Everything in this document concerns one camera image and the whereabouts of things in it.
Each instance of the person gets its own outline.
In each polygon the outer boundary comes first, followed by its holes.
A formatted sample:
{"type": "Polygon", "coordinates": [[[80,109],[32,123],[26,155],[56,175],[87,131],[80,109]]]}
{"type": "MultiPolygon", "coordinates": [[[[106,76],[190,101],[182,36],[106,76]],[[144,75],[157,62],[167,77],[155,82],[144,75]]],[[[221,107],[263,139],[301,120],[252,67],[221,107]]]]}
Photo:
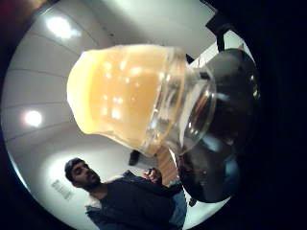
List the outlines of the person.
{"type": "Polygon", "coordinates": [[[186,215],[182,186],[162,185],[153,168],[136,176],[131,171],[107,182],[80,158],[65,164],[65,176],[76,188],[89,193],[86,214],[101,230],[181,229],[186,215]]]}

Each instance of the white wall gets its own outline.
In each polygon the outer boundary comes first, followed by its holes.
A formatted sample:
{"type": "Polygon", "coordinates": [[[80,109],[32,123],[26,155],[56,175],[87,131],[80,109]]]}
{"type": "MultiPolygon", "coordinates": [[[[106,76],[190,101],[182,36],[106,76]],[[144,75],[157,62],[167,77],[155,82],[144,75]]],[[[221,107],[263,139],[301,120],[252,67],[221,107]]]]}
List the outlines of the white wall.
{"type": "Polygon", "coordinates": [[[125,170],[140,174],[142,169],[128,165],[130,149],[100,135],[84,135],[77,127],[16,160],[32,195],[46,210],[76,229],[96,229],[84,213],[88,194],[64,176],[64,164],[73,157],[84,159],[103,181],[125,170]],[[69,200],[52,187],[56,180],[73,193],[69,200]]]}
{"type": "MultiPolygon", "coordinates": [[[[225,49],[240,48],[244,50],[252,60],[254,60],[246,42],[232,31],[228,31],[227,33],[224,34],[224,48],[225,49]]],[[[218,53],[219,53],[218,45],[217,42],[215,41],[207,49],[205,49],[200,54],[199,57],[197,57],[192,63],[190,63],[190,65],[194,68],[200,68],[204,66],[210,59],[212,59],[218,53]]]]}

